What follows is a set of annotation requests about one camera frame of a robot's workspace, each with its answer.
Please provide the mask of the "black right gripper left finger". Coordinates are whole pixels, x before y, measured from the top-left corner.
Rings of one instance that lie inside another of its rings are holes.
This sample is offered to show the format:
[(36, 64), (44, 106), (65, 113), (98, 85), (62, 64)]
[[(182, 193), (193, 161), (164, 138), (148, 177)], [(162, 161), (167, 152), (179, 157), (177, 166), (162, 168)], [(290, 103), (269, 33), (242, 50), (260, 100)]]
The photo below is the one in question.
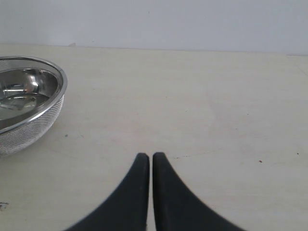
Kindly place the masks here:
[(69, 231), (145, 231), (149, 201), (150, 161), (136, 155), (126, 176), (109, 197)]

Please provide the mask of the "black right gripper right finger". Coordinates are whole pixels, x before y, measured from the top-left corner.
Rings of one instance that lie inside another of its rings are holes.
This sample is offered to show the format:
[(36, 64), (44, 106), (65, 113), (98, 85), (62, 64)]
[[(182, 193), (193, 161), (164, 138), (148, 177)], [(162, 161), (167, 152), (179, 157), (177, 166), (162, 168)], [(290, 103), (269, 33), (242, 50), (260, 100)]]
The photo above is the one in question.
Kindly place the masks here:
[(153, 155), (153, 204), (157, 231), (241, 231), (206, 206), (177, 175), (165, 153)]

